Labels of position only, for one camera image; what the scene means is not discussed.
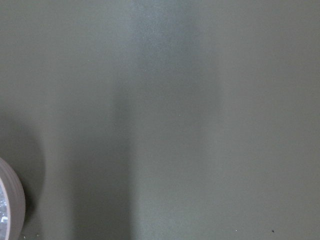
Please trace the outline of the pink ice bowl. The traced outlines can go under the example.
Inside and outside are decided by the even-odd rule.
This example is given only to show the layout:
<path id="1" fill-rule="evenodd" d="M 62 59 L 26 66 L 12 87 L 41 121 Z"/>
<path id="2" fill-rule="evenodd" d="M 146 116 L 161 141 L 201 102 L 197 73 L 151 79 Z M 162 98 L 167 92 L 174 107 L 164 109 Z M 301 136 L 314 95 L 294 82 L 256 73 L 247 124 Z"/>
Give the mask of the pink ice bowl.
<path id="1" fill-rule="evenodd" d="M 26 214 L 26 199 L 22 183 L 13 168 L 0 160 L 0 238 L 17 240 Z"/>

